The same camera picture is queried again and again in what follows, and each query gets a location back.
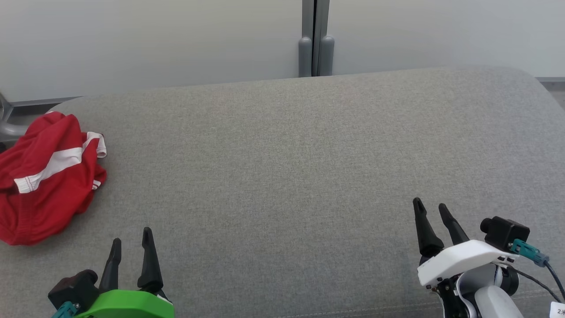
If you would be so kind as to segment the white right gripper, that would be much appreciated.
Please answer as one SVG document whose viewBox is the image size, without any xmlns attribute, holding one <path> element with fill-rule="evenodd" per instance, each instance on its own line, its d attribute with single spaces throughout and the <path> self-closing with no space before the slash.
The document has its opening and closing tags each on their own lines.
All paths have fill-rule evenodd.
<svg viewBox="0 0 565 318">
<path fill-rule="evenodd" d="M 426 217 L 426 208 L 420 198 L 412 201 L 415 213 L 416 235 L 421 257 L 430 257 L 419 265 L 418 280 L 421 286 L 436 286 L 440 278 L 448 279 L 498 261 L 499 258 L 518 258 L 480 240 L 470 240 L 464 229 L 444 203 L 438 206 L 442 222 L 449 232 L 454 246 L 444 249 L 443 241 L 436 236 Z"/>
</svg>

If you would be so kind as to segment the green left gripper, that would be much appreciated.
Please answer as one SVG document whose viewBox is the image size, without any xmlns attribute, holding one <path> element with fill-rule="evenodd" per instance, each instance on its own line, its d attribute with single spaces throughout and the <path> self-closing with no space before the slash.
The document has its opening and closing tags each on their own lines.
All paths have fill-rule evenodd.
<svg viewBox="0 0 565 318">
<path fill-rule="evenodd" d="M 141 291 L 117 290 L 119 288 L 119 264 L 121 263 L 121 240 L 113 240 L 109 257 L 100 279 L 102 293 L 91 307 L 76 318 L 173 318 L 172 303 L 156 296 L 162 291 L 163 277 L 159 265 L 157 248 L 150 227 L 143 228 L 143 268 L 137 280 Z"/>
</svg>

